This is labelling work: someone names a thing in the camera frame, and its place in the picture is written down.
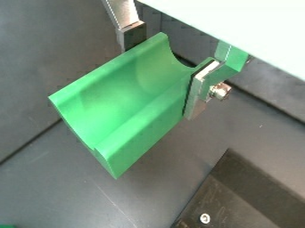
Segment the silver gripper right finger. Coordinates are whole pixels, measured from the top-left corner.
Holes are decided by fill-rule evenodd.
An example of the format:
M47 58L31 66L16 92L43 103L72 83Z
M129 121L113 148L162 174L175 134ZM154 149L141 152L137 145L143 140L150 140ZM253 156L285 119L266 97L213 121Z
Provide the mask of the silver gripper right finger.
M190 76L183 107L183 117L187 120L197 118L212 99L222 101L228 98L232 87L224 81L241 72L248 57L245 51L218 41L214 56L198 65Z

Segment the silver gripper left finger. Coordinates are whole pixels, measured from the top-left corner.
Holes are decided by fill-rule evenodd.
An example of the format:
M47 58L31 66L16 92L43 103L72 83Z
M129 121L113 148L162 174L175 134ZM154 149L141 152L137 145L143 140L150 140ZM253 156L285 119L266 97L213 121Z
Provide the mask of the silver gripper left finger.
M117 41L126 52L147 39L147 24L139 19L134 0L102 0L115 27Z

